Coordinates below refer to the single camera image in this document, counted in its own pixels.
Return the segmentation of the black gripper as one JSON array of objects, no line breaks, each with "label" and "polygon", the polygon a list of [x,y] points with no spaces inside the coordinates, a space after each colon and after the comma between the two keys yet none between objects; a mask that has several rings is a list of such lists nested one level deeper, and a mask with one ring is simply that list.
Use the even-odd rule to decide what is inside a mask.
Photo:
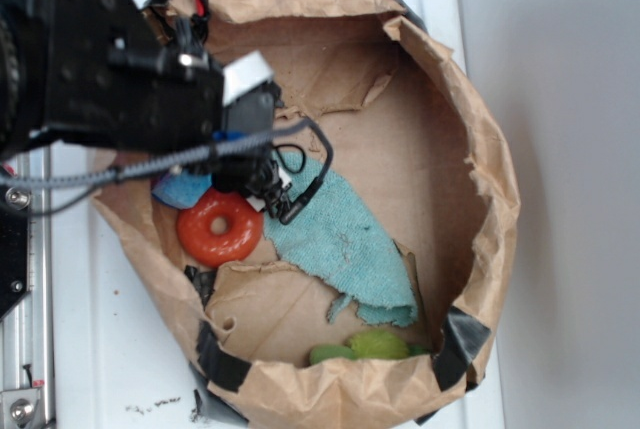
[{"label": "black gripper", "polygon": [[159,176],[173,166],[216,173],[223,183],[264,201],[284,224],[293,219],[289,185],[272,125],[280,89],[271,77],[247,86],[225,103],[224,69],[204,49],[187,18],[176,20],[169,42],[146,49],[116,39],[108,51],[110,71],[123,82],[109,114],[107,136],[121,151],[154,156],[142,167],[114,167],[112,182]]}]

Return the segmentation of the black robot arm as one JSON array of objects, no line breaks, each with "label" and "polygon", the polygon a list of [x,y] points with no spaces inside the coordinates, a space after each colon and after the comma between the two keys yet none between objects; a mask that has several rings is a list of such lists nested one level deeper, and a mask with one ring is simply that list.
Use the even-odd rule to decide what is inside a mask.
[{"label": "black robot arm", "polygon": [[261,55],[223,64],[205,48],[210,14],[168,20],[133,0],[1,0],[1,156],[64,142],[141,152],[142,163],[48,179],[23,192],[99,188],[172,171],[294,214],[275,159],[280,90]]}]

